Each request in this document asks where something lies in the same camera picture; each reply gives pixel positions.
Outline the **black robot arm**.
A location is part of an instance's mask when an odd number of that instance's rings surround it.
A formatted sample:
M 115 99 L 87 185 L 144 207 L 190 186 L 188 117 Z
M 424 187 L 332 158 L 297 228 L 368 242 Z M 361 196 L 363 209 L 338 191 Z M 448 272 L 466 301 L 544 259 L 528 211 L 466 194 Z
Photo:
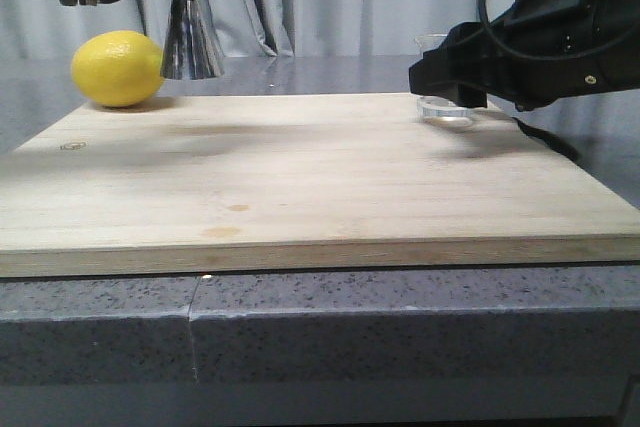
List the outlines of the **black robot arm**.
M 639 0 L 514 0 L 495 19 L 477 0 L 477 12 L 409 68 L 411 93 L 527 112 L 639 86 Z

